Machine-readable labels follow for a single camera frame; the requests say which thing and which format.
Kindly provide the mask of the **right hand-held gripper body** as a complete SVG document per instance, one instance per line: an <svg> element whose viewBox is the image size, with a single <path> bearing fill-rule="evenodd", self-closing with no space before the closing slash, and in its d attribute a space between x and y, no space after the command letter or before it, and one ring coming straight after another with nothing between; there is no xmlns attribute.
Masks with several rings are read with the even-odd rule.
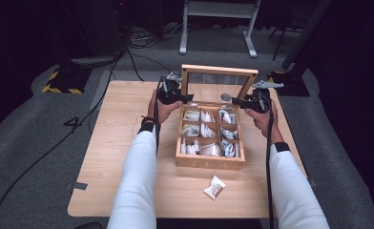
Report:
<svg viewBox="0 0 374 229"><path fill-rule="evenodd" d="M261 80L253 84L253 91L249 95L248 108L260 113L265 114L271 108L270 89L283 88L283 83L274 83Z"/></svg>

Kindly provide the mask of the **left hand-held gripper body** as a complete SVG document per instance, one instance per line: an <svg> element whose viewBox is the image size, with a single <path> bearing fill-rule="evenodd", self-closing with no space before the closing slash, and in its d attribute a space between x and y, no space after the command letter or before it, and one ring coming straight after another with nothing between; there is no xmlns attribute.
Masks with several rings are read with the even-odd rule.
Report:
<svg viewBox="0 0 374 229"><path fill-rule="evenodd" d="M161 85L157 97L162 104L169 105L178 101L180 96L180 81L181 78L174 73L169 73L167 76L161 77Z"/></svg>

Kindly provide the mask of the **wooden tea box with lid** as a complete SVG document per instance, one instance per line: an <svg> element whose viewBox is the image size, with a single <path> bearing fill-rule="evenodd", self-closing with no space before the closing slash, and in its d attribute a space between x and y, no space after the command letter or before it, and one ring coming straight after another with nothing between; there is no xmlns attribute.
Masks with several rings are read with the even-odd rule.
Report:
<svg viewBox="0 0 374 229"><path fill-rule="evenodd" d="M216 87L208 84L189 85L189 77L195 73L204 73L211 76L237 76L243 79L242 84L239 85L223 85ZM226 68L226 67L212 67L200 65L186 65L181 67L181 86L180 94L192 94L194 96L192 101L189 101L180 109L179 124L177 132L177 152L176 160L178 166L196 167L207 169L229 169L238 170L245 163L245 153L243 144L243 133L241 129L240 107L232 104L232 97L245 100L252 83L256 79L258 72L256 70ZM223 156L194 156L185 155L180 152L181 143L181 124L182 113L187 109L231 109L238 115L239 125L239 142L240 142L240 157L223 157Z"/></svg>

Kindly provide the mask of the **person's left hand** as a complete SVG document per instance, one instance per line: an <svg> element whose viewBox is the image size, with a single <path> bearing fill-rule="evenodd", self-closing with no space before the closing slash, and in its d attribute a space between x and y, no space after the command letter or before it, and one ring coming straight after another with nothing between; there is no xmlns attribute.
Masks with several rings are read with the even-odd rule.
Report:
<svg viewBox="0 0 374 229"><path fill-rule="evenodd" d="M181 101L176 101L169 105L156 101L156 90L153 90L148 105L147 116L152 117L158 124L162 124L170 116L172 111L179 109L182 105L183 103Z"/></svg>

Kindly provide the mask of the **person's right hand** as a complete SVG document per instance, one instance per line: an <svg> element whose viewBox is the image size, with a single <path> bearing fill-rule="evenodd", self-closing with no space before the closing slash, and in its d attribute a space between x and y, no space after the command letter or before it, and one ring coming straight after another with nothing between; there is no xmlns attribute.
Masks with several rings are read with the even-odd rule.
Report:
<svg viewBox="0 0 374 229"><path fill-rule="evenodd" d="M254 125L261 131L261 134L270 139L271 144L284 142L279 124L278 110L275 102L271 101L272 109L267 113L260 114L251 109L245 109L245 113L253 118Z"/></svg>

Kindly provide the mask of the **black slanted stand with base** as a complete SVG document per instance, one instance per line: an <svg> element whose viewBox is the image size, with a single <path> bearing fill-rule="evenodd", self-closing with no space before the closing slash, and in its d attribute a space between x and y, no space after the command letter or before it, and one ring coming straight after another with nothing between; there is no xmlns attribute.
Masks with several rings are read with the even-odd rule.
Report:
<svg viewBox="0 0 374 229"><path fill-rule="evenodd" d="M276 27L276 30L281 29L281 36L273 58L277 57L276 54L287 31L298 32L300 35L281 64L283 71L273 71L267 75L274 83L283 84L282 88L276 89L279 96L310 95L302 76L313 56L315 40L312 34L331 2L332 0L290 0L289 8Z"/></svg>

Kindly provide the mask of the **black wristband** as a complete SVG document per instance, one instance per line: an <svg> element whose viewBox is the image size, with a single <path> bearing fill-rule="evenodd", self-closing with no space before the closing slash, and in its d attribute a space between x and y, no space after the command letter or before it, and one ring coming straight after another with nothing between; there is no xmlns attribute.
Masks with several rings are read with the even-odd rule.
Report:
<svg viewBox="0 0 374 229"><path fill-rule="evenodd" d="M154 128L155 128L155 123L154 122L145 122L145 123L142 123L141 124L141 127L139 129L139 132L153 132L154 131Z"/></svg>
<svg viewBox="0 0 374 229"><path fill-rule="evenodd" d="M290 151L289 145L286 142L276 142L274 148L277 153Z"/></svg>

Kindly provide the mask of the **group of white tea bags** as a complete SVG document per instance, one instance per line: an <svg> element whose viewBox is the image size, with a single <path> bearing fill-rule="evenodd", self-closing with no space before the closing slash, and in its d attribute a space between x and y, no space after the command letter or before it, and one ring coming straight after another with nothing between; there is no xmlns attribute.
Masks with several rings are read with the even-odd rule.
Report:
<svg viewBox="0 0 374 229"><path fill-rule="evenodd" d="M240 157L238 115L231 109L187 109L180 134L182 154Z"/></svg>

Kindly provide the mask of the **brown and white sachet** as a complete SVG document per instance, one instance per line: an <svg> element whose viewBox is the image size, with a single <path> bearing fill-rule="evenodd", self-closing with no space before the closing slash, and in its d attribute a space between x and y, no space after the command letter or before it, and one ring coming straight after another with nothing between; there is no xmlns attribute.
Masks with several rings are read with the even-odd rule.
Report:
<svg viewBox="0 0 374 229"><path fill-rule="evenodd" d="M204 193L211 199L216 199L220 192L226 187L226 184L217 176L213 176L210 185L204 189Z"/></svg>

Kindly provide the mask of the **black equipment case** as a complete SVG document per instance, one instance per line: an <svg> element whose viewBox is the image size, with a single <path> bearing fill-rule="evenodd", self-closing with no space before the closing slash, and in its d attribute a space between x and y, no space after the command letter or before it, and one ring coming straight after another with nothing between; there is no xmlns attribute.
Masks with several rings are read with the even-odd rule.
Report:
<svg viewBox="0 0 374 229"><path fill-rule="evenodd" d="M119 52L127 33L127 0L91 0L90 32L92 45L104 53Z"/></svg>

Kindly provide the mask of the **black tape floor mark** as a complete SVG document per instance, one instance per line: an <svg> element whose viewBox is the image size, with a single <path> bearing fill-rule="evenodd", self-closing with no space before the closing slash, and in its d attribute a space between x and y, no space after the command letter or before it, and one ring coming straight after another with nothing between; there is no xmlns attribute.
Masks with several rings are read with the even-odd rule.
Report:
<svg viewBox="0 0 374 229"><path fill-rule="evenodd" d="M64 126L73 127L73 128L81 126L80 118L78 116L75 116L71 118L70 120L66 121L64 123Z"/></svg>

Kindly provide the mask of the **black stand with striped base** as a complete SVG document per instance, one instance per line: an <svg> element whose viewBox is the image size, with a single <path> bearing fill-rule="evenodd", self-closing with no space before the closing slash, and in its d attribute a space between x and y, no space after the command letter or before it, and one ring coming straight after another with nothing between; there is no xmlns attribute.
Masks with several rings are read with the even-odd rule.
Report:
<svg viewBox="0 0 374 229"><path fill-rule="evenodd" d="M114 58L92 62L75 62L71 69L57 67L42 89L43 93L83 94L92 70L107 66L114 62Z"/></svg>

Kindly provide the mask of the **grey tape strip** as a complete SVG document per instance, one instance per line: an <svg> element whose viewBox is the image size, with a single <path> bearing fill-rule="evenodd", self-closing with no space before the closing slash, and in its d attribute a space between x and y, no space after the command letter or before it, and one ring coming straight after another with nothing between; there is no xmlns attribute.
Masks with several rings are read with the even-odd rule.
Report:
<svg viewBox="0 0 374 229"><path fill-rule="evenodd" d="M66 184L65 189L69 191L73 190L86 190L88 187L87 183L82 182L69 182Z"/></svg>

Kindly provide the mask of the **white metal stand frame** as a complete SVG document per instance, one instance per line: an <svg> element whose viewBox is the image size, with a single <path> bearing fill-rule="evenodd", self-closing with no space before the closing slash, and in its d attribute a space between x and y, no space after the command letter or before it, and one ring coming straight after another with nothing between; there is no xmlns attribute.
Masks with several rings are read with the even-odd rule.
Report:
<svg viewBox="0 0 374 229"><path fill-rule="evenodd" d="M178 52L181 55L187 53L188 19L190 16L240 18L250 20L248 29L242 32L242 36L248 49L249 56L256 58L258 54L255 50L251 35L260 9L260 2L261 0L255 0L254 3L221 3L184 0L182 35Z"/></svg>

